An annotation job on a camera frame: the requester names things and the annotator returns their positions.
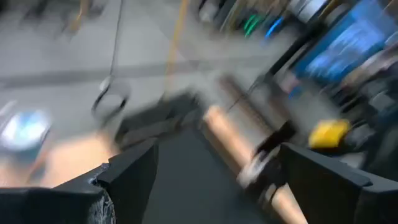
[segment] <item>gray floor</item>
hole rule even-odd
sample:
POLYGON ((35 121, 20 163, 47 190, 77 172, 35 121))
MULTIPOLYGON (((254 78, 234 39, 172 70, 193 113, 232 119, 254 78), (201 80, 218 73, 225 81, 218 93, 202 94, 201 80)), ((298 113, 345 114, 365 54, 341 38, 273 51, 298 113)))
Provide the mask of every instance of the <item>gray floor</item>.
MULTIPOLYGON (((0 18, 0 107, 13 102, 13 110, 48 111, 55 139, 94 131, 100 122, 90 109, 101 81, 109 75, 114 53, 114 74, 132 89, 126 111, 159 99, 180 1, 124 0, 114 52, 120 3, 108 1, 102 15, 86 19, 75 35, 62 32, 56 11, 39 22, 27 22, 21 19, 25 8, 19 6, 0 18)), ((267 41, 214 34, 190 11, 178 46, 172 91, 199 91, 209 105, 228 108, 232 102, 217 78, 232 72, 250 85, 294 38, 290 29, 267 41)))

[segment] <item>wooden board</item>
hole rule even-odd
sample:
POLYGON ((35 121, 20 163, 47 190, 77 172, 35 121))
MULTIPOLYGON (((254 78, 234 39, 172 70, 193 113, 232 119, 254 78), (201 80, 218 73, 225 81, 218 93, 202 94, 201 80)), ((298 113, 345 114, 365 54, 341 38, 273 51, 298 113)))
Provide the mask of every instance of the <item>wooden board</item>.
MULTIPOLYGON (((238 166, 242 168, 251 161, 254 147, 239 135, 221 108, 217 106, 210 107, 205 115, 205 122, 238 166)), ((286 185, 278 189, 271 204, 286 223, 307 223, 289 186, 286 185)))

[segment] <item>blue and white object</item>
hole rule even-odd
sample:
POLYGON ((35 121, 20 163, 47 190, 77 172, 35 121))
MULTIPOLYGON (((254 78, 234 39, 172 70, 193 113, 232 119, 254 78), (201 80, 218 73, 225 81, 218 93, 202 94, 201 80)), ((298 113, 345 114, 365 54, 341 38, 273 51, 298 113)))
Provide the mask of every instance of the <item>blue and white object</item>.
POLYGON ((384 49, 398 30, 378 1, 362 0, 337 22, 293 67, 298 78, 340 82, 366 59, 384 49))
POLYGON ((50 129, 50 118, 43 111, 19 112, 2 124, 0 148, 22 152, 41 147, 50 129))

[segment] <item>yellow cable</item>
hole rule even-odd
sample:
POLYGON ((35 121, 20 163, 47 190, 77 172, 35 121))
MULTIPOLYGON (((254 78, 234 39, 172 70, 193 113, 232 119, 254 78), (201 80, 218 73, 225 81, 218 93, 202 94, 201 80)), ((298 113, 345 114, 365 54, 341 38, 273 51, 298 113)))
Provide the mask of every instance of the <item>yellow cable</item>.
POLYGON ((81 18, 86 14, 88 10, 88 0, 80 0, 79 14, 70 25, 70 29, 74 32, 78 31, 81 25, 81 18))
POLYGON ((177 54, 177 44, 180 40, 180 34, 181 34, 181 30, 184 25, 185 16, 187 15, 187 9, 188 9, 188 0, 182 0, 181 5, 180 5, 180 12, 178 15, 178 20, 175 24, 173 40, 170 45, 169 56, 167 57, 164 96, 168 96, 168 94, 171 91, 173 68, 174 68, 175 58, 176 58, 176 54, 177 54))

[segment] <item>yellow object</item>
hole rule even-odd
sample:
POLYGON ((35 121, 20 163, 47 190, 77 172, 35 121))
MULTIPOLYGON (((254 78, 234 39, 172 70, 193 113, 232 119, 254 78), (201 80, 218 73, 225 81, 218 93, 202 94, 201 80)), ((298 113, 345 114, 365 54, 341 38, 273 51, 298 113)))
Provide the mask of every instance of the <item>yellow object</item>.
POLYGON ((80 10, 79 14, 76 16, 76 19, 70 24, 70 29, 74 32, 78 31, 81 26, 81 19, 84 15, 87 14, 88 11, 88 0, 80 0, 80 10))
POLYGON ((170 46, 169 56, 167 57, 167 64, 166 64, 166 81, 165 81, 165 90, 164 95, 167 96, 171 91, 172 86, 172 74, 173 68, 175 63, 175 58, 177 55, 177 44, 180 40, 181 30, 184 25, 185 16, 187 15, 188 9, 188 0, 182 0, 180 5, 180 12, 178 15, 177 23, 175 24, 173 41, 170 46))
POLYGON ((312 131, 308 143, 312 149, 337 147, 350 128, 347 120, 321 121, 312 131))

